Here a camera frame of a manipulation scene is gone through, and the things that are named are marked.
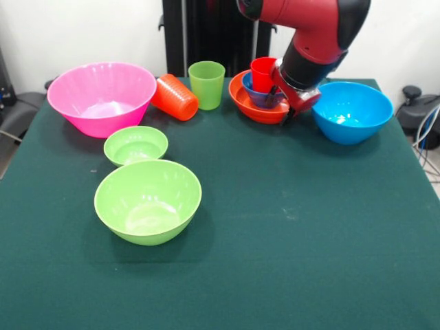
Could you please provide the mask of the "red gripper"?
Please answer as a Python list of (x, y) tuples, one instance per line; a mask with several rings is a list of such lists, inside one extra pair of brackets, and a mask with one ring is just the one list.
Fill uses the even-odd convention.
[(282, 64), (283, 60), (278, 58), (270, 69), (269, 77), (274, 86), (266, 97), (266, 106), (275, 107), (278, 104), (277, 92), (280, 89), (291, 108), (281, 120), (281, 125), (285, 126), (294, 116), (310, 110), (319, 101), (321, 93), (317, 87), (301, 90), (291, 86), (281, 75)]

